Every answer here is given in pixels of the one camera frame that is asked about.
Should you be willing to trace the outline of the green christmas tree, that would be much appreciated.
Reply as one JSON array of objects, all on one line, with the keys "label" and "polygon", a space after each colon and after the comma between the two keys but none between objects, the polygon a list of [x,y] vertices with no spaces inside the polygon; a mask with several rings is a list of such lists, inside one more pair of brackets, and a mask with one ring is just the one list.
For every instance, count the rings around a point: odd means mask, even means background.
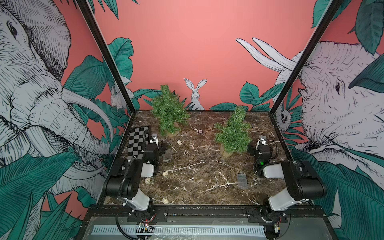
[{"label": "green christmas tree", "polygon": [[180,131],[180,125],[186,125],[190,115],[186,112],[179,96],[172,93],[168,85],[161,85],[160,96],[152,100],[152,114],[159,121],[162,136],[175,135]]},{"label": "green christmas tree", "polygon": [[247,152],[252,139],[249,136],[251,125],[245,122],[245,117],[246,110],[238,106],[224,124],[215,124],[215,128],[219,131],[215,139],[220,144],[220,153],[223,157]]}]

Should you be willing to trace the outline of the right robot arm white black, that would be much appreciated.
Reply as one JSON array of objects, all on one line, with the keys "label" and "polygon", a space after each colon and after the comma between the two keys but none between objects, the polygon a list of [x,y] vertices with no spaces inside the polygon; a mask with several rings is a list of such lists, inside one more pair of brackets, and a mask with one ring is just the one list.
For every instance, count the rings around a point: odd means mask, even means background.
[{"label": "right robot arm white black", "polygon": [[307,160],[276,162],[272,147],[260,139],[257,145],[249,145],[248,153],[255,157],[254,173],[263,179],[283,179],[286,187],[264,200],[260,217],[266,223],[277,223],[288,208],[323,198],[326,187],[311,163]]}]

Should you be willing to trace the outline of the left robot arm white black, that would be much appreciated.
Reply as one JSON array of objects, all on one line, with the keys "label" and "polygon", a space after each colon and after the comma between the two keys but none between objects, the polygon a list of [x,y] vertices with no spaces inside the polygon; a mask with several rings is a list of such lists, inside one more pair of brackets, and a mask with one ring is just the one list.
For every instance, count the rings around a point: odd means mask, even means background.
[{"label": "left robot arm white black", "polygon": [[141,178],[152,178],[159,171],[160,156],[166,153],[162,142],[143,146],[142,158],[118,158],[103,185],[103,194],[121,201],[134,211],[147,211],[152,199],[140,190]]}]

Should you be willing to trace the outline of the small clear plastic cup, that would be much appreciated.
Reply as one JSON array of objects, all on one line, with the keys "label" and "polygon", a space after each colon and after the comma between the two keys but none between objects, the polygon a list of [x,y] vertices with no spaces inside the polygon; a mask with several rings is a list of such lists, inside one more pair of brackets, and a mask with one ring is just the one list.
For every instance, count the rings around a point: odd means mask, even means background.
[{"label": "small clear plastic cup", "polygon": [[173,155],[173,150],[166,149],[165,153],[163,154],[163,162],[165,164],[170,163],[172,161],[172,155]]}]

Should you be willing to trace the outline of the black white checkerboard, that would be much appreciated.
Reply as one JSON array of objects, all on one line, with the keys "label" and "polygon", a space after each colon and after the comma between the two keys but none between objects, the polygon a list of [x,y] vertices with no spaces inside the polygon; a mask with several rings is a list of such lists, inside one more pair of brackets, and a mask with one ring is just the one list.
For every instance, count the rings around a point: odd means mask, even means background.
[{"label": "black white checkerboard", "polygon": [[142,126],[132,128],[129,132],[128,145],[125,147],[127,150],[127,159],[131,160],[133,157],[138,160],[143,158],[143,145],[149,143],[150,126]]}]

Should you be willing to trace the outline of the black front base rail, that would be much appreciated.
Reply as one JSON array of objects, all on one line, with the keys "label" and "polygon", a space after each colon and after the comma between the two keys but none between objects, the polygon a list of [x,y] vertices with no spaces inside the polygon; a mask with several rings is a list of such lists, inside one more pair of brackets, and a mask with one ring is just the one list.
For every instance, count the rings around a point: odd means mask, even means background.
[{"label": "black front base rail", "polygon": [[126,218],[126,222],[142,222],[145,220],[153,223],[164,223],[172,217],[235,217],[246,218],[250,223],[266,224],[267,222],[282,221],[299,218],[320,218],[325,222],[328,218],[320,206],[299,205],[293,206],[282,212],[269,212],[261,205],[154,205],[148,210],[132,210],[120,205],[92,205],[84,217],[84,222],[90,222],[92,217],[114,218],[117,214]]}]

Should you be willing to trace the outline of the left black frame post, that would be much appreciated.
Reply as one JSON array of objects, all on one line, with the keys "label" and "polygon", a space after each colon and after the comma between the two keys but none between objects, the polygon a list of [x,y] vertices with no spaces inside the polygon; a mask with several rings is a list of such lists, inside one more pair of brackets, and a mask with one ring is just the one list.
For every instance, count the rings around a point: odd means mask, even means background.
[{"label": "left black frame post", "polygon": [[127,93],[127,89],[125,85],[123,84],[121,75],[118,71],[118,68],[116,66],[116,63],[114,59],[112,58],[111,52],[108,48],[108,45],[106,44],[104,37],[102,36],[102,33],[97,25],[97,22],[93,16],[93,13],[90,9],[88,1],[83,1],[83,0],[76,0],[77,5],[80,8],[80,11],[98,45],[99,50],[102,53],[102,56],[107,63],[108,68],[111,71],[111,74],[118,85],[119,90],[121,91],[121,94],[127,104],[129,113],[131,115],[134,115],[136,113],[136,109]]}]

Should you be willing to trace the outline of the black frame post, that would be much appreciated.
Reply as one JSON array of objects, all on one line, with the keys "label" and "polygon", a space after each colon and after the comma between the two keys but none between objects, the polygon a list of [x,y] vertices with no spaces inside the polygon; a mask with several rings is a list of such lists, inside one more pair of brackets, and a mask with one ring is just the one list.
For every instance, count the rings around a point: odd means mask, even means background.
[{"label": "black frame post", "polygon": [[299,58],[298,63],[295,65],[294,69],[292,70],[292,73],[290,74],[287,82],[285,83],[281,93],[279,94],[276,102],[274,103],[273,107],[269,111],[269,115],[274,115],[284,100],[285,96],[287,95],[288,91],[291,89],[292,85],[298,78],[299,73],[305,66],[307,60],[311,56],[313,50],[315,49],[317,43],[320,41],[321,37],[323,36],[324,32],[326,31],[328,25],[332,21],[334,15],[336,14],[339,7],[342,5],[342,0],[333,0],[330,1],[327,8],[325,9],[324,14],[322,15],[320,22],[318,26],[316,27],[314,33],[312,34],[308,44],[306,45],[305,49],[303,50],[303,53],[301,57]]},{"label": "black frame post", "polygon": [[97,22],[93,16],[93,13],[90,9],[88,1],[83,1],[83,0],[76,0],[77,5],[80,8],[80,11],[98,45],[99,50],[102,53],[102,56],[107,63],[108,68],[111,71],[111,74],[118,85],[119,90],[121,91],[121,94],[127,104],[129,113],[131,115],[134,115],[136,113],[136,109],[127,93],[127,89],[125,85],[123,84],[121,75],[118,71],[118,68],[116,66],[116,63],[114,59],[112,58],[111,52],[108,48],[108,45],[106,44],[104,37],[102,36],[102,33],[97,25]]}]

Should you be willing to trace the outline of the right black frame post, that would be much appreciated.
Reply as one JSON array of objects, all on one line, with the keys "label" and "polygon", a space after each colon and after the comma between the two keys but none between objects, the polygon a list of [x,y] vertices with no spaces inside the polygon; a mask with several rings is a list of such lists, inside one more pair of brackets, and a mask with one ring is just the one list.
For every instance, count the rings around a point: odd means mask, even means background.
[{"label": "right black frame post", "polygon": [[308,44],[306,45],[305,49],[303,50],[303,53],[301,57],[299,58],[298,63],[295,65],[294,69],[292,70],[292,73],[290,74],[287,82],[285,83],[281,93],[279,94],[276,102],[274,103],[273,107],[269,111],[269,115],[274,115],[284,100],[285,96],[287,95],[288,91],[291,89],[292,85],[298,78],[299,73],[305,66],[307,60],[311,56],[313,50],[315,49],[317,43],[320,41],[321,37],[323,36],[324,32],[326,31],[328,25],[332,21],[334,15],[336,14],[339,7],[342,5],[342,0],[333,0],[330,1],[327,8],[325,9],[324,14],[322,15],[320,22],[318,26],[316,27],[314,33],[312,34]]}]

